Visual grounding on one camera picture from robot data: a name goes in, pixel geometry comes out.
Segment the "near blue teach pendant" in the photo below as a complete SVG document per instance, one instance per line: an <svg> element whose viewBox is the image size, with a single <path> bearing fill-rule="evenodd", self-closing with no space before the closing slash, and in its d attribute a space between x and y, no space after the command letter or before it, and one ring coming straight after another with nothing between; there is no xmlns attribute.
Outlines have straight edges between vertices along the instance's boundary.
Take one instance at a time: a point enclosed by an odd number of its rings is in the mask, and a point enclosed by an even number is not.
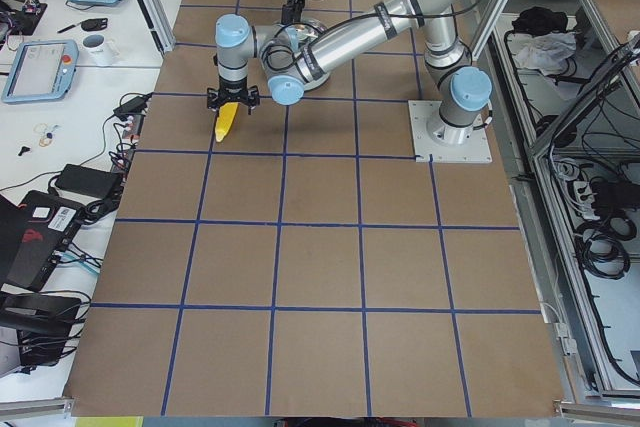
<svg viewBox="0 0 640 427"><path fill-rule="evenodd" d="M79 49L73 40L20 44L1 99L7 104L57 101L69 91Z"/></svg>

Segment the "black power adapter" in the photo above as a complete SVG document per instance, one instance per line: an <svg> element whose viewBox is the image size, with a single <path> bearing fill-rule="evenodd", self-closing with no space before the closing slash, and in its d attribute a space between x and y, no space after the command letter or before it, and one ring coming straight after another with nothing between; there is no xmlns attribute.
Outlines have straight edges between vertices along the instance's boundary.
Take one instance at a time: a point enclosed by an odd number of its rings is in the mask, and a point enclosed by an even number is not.
<svg viewBox="0 0 640 427"><path fill-rule="evenodd" d="M140 114L147 108L147 103L152 97L150 94L141 94L132 97L124 103L121 103L113 110L113 114L120 120L126 120L129 116Z"/></svg>

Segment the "black cloth bundle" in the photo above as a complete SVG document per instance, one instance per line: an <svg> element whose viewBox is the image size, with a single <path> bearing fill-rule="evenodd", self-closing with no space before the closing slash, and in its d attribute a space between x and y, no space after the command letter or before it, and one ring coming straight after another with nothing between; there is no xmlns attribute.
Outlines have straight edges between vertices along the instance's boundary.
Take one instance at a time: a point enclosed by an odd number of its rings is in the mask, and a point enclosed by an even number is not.
<svg viewBox="0 0 640 427"><path fill-rule="evenodd" d="M533 37L550 33L566 33L568 17L564 12L552 11L545 7L531 7L522 11L512 22L515 33Z"/></svg>

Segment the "black pen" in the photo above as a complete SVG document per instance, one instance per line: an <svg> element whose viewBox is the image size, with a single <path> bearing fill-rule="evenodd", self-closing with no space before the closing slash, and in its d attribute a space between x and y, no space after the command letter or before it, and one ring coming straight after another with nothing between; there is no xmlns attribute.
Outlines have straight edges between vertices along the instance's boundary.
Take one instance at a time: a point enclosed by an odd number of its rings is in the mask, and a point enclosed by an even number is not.
<svg viewBox="0 0 640 427"><path fill-rule="evenodd" d="M61 33L67 32L67 31L69 31L69 30L71 30L71 29L73 29L73 28L75 28L75 27L77 27L79 25L80 25L80 23L75 23L75 24L68 25L68 26L58 30L56 33L61 34Z"/></svg>

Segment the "black laptop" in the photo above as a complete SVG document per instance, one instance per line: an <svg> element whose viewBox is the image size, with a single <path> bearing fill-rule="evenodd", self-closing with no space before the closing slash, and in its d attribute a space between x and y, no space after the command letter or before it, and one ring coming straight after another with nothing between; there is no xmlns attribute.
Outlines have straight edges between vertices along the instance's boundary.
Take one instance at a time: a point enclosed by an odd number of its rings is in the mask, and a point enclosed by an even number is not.
<svg viewBox="0 0 640 427"><path fill-rule="evenodd" d="M30 190L18 206L9 204L18 221L20 243L6 282L40 291L81 227L84 205L49 193Z"/></svg>

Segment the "white mug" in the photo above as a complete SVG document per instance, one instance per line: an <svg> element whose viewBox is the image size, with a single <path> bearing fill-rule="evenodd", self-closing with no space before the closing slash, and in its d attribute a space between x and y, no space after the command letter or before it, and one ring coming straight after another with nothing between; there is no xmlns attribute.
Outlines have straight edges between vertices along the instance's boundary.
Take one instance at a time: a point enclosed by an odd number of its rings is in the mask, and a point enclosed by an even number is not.
<svg viewBox="0 0 640 427"><path fill-rule="evenodd" d="M119 60L119 50L113 39L100 34L86 36L82 41L84 50L98 67L109 67Z"/></svg>

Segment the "pale green cooking pot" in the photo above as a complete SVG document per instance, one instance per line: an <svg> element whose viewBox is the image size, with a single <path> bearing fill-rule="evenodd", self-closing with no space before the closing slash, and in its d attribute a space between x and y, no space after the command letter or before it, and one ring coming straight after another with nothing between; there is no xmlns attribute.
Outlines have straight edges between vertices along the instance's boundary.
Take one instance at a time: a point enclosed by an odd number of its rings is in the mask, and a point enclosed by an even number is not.
<svg viewBox="0 0 640 427"><path fill-rule="evenodd" d="M330 74L322 71L311 59L310 46L314 41L294 50L288 42L274 37L281 24L269 26L258 50L262 69L271 81L277 76L289 76L302 83L304 91L322 86Z"/></svg>

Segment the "brown paper table cover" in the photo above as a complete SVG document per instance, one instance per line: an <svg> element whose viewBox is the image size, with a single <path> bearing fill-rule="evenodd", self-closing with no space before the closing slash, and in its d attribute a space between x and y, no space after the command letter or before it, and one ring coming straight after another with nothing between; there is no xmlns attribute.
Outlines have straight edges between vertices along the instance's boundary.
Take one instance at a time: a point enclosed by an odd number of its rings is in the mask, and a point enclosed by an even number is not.
<svg viewBox="0 0 640 427"><path fill-rule="evenodd" d="M548 417L563 398L502 162L419 163L407 31L213 138L182 0L66 386L77 416Z"/></svg>

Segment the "white crumpled cloth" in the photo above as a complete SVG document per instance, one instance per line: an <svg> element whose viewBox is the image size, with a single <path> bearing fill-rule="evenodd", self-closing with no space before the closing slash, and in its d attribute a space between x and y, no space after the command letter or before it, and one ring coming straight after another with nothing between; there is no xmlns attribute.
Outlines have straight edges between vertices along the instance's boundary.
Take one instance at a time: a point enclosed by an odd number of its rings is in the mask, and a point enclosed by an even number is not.
<svg viewBox="0 0 640 427"><path fill-rule="evenodd" d="M520 69L538 70L544 75L560 74L576 49L574 33L549 33L528 40L514 62Z"/></svg>

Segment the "black power brick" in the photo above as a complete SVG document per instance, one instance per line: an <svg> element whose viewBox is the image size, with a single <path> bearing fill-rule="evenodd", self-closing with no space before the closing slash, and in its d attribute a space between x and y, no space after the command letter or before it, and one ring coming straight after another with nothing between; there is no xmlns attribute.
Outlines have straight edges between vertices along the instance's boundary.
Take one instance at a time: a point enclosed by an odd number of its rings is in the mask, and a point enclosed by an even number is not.
<svg viewBox="0 0 640 427"><path fill-rule="evenodd" d="M85 166L67 164L55 181L57 188L94 198L106 198L120 186L123 175Z"/></svg>

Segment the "glass pot lid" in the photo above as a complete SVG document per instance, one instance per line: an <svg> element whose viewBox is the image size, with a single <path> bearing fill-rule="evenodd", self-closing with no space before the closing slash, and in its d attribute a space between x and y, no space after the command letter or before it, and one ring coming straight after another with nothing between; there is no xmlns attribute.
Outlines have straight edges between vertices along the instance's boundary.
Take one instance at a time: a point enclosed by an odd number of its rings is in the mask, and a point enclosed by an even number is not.
<svg viewBox="0 0 640 427"><path fill-rule="evenodd" d="M288 42L296 50L314 41L327 30L328 27L321 21L303 17L298 22L283 24L277 29L274 37Z"/></svg>

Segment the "yellow corn cob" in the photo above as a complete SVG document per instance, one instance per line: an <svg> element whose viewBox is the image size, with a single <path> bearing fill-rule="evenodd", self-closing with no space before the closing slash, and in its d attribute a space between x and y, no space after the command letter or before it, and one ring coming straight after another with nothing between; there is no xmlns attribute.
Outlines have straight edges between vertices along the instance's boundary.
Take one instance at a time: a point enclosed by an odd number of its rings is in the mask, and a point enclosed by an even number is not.
<svg viewBox="0 0 640 427"><path fill-rule="evenodd" d="M238 107L238 102L228 102L219 108L214 126L214 136L217 143L222 142L231 131Z"/></svg>

